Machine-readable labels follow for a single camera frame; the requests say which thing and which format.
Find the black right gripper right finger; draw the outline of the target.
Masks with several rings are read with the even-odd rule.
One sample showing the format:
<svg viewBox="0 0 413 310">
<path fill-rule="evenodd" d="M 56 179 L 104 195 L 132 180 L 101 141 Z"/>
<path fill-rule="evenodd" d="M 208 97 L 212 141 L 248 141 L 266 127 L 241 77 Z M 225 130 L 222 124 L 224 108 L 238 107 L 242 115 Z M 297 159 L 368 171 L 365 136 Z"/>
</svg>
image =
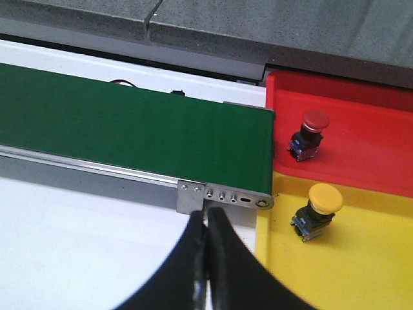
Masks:
<svg viewBox="0 0 413 310">
<path fill-rule="evenodd" d="M 222 208 L 210 208 L 207 216 L 214 309 L 313 309 L 264 268 L 236 234 Z"/>
</svg>

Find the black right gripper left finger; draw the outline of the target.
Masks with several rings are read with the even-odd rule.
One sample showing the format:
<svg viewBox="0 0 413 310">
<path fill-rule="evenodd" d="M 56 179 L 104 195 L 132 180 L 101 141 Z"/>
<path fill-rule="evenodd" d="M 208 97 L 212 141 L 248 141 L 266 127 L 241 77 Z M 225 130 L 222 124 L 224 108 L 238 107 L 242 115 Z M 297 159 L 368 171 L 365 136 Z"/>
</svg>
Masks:
<svg viewBox="0 0 413 310">
<path fill-rule="evenodd" d="M 180 239 L 157 271 L 118 309 L 204 309 L 206 227 L 194 211 Z"/>
</svg>

